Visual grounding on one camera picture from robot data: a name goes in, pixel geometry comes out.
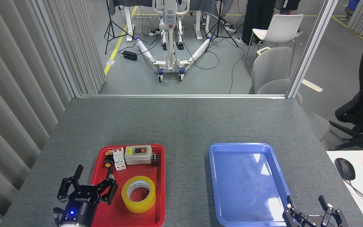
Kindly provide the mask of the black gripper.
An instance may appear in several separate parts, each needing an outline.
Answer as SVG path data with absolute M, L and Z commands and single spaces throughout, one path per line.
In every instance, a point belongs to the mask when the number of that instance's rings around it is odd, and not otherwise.
M 320 204 L 324 210 L 324 216 L 307 215 L 300 212 L 294 205 L 290 195 L 287 196 L 287 208 L 282 217 L 287 227 L 327 227 L 331 217 L 334 217 L 338 227 L 348 227 L 342 210 L 329 205 L 323 195 L 320 195 Z
M 68 201 L 60 225 L 92 225 L 97 205 L 99 202 L 112 204 L 118 188 L 117 181 L 113 176 L 113 166 L 108 168 L 105 180 L 97 185 L 80 185 L 79 179 L 82 175 L 83 166 L 78 165 L 75 174 L 69 178 L 63 178 L 57 194 L 60 202 Z M 68 196 L 70 186 L 74 191 Z

